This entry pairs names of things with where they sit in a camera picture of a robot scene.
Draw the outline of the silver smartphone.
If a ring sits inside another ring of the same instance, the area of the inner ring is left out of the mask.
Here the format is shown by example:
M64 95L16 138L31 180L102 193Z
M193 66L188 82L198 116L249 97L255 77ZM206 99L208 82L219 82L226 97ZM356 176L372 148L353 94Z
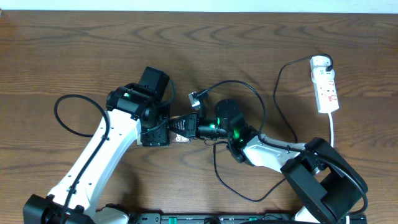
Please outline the silver smartphone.
M168 138L169 138L169 144L177 144L177 143L190 143L191 140L188 138L185 138L173 131L168 130L167 131L168 134ZM136 141L136 144L138 146L142 146L142 142L141 142L141 136L139 136L139 138Z

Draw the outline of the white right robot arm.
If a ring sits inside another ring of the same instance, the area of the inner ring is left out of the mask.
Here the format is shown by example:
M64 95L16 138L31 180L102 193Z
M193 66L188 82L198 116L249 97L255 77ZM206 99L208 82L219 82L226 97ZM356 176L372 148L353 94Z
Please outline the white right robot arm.
M295 223L349 223L368 207L364 179L322 138L291 143L248 125L234 100L221 100L215 118L192 113L173 118L169 129L188 139L225 143L239 163L280 172L303 202Z

